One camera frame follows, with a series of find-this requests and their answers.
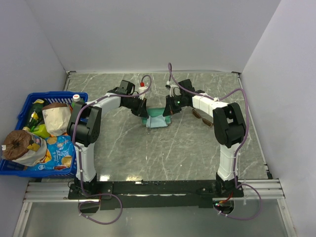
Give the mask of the grey felt glasses case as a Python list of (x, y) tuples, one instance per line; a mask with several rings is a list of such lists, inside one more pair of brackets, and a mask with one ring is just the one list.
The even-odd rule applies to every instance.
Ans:
[[(162, 115), (164, 111), (164, 108), (147, 108), (148, 116), (156, 117), (159, 115)], [(143, 126), (146, 126), (147, 118), (141, 118), (141, 124)], [(165, 117), (166, 123), (169, 125), (171, 124), (171, 116)]]

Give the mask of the light blue cleaning cloth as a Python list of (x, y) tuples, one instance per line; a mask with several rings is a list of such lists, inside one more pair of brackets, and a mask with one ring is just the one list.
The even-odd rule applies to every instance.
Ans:
[(163, 115), (156, 117), (149, 116), (146, 121), (147, 128), (162, 128), (167, 126), (168, 124), (166, 123), (165, 117)]

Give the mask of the brown sunglasses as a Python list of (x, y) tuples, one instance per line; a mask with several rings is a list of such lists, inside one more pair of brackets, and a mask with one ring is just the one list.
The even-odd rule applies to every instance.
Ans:
[(192, 109), (192, 115), (193, 115), (195, 118), (202, 120), (202, 122), (203, 122), (204, 124), (206, 124), (207, 126), (213, 127), (213, 123), (212, 123), (211, 121), (209, 121), (209, 120), (203, 118), (203, 117), (200, 115), (200, 113), (199, 113), (196, 109)]

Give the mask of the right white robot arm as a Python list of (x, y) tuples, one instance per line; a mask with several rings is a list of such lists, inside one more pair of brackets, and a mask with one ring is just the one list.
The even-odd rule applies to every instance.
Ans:
[(195, 90), (190, 79), (177, 85), (170, 81), (166, 83), (169, 95), (163, 116), (171, 116), (182, 111), (183, 107), (200, 110), (212, 118), (212, 125), (217, 142), (220, 144), (220, 164), (217, 177), (221, 180), (215, 185), (216, 193), (222, 197), (228, 196), (237, 181), (237, 158), (239, 146), (246, 134), (247, 125), (238, 103), (226, 103), (218, 98), (211, 98), (202, 90)]

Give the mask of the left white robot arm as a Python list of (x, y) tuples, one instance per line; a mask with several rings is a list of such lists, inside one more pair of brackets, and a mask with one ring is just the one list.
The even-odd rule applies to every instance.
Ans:
[(152, 77), (145, 90), (138, 90), (134, 94), (135, 85), (129, 81), (122, 80), (120, 86), (108, 91), (104, 96), (91, 102), (75, 102), (74, 111), (68, 123), (67, 133), (71, 136), (72, 143), (76, 149), (77, 174), (76, 186), (80, 187), (80, 193), (85, 198), (96, 196), (98, 187), (96, 182), (96, 171), (94, 167), (94, 143), (100, 134), (101, 118), (109, 111), (125, 107), (132, 114), (141, 118), (147, 118), (145, 93), (152, 85)]

